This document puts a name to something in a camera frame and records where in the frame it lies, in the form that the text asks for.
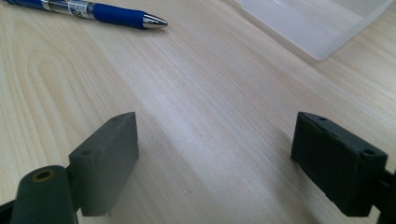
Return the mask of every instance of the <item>ballpoint pen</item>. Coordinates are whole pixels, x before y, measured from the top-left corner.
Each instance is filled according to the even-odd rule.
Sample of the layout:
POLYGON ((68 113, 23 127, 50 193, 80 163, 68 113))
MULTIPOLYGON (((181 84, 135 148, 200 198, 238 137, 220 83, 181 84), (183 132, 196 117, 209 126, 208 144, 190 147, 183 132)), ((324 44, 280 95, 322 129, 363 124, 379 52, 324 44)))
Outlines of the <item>ballpoint pen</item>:
POLYGON ((113 7, 80 0, 2 0, 13 5, 32 7, 77 16, 84 19, 130 26, 145 30, 163 28, 167 21, 144 11, 113 7))

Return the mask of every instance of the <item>pen tip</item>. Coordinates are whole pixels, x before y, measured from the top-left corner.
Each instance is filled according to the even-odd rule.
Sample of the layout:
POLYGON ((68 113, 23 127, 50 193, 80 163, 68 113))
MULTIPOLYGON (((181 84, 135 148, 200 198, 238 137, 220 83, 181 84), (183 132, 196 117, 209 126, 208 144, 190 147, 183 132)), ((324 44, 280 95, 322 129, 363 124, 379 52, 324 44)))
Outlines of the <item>pen tip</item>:
POLYGON ((143 17, 143 27, 147 29, 163 28, 166 27, 167 25, 168 22, 159 17, 150 14, 146 14, 143 17))

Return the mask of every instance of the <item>wood grain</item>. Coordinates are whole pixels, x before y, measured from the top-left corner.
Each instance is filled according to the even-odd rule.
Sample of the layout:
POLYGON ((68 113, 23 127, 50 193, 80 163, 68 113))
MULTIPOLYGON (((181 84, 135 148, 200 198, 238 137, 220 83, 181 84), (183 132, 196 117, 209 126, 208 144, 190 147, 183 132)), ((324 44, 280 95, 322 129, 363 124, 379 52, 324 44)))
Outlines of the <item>wood grain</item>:
POLYGON ((342 215, 290 160, 298 111, 396 168, 396 4, 322 62, 232 1, 103 1, 165 18, 127 27, 0 4, 0 203, 30 171, 135 111, 141 156, 110 217, 80 223, 375 223, 342 215))

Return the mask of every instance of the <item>barcode sticker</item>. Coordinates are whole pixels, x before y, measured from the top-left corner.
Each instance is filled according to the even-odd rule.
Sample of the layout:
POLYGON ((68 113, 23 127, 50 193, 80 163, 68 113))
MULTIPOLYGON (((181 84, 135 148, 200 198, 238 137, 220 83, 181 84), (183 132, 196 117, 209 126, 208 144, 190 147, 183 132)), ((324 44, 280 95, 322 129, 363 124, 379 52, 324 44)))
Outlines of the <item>barcode sticker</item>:
POLYGON ((88 16, 87 10, 88 4, 89 3, 85 1, 69 1, 69 11, 77 17, 89 19, 90 17, 88 16))

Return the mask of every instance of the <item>white plastic box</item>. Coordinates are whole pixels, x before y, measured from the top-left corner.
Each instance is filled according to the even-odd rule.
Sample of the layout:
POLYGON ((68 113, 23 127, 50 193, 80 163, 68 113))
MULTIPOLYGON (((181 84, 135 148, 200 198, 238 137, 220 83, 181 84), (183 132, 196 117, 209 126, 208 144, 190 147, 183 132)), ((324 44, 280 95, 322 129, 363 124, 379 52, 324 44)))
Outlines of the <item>white plastic box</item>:
POLYGON ((244 10, 324 60, 381 15, 393 0, 236 0, 244 10))

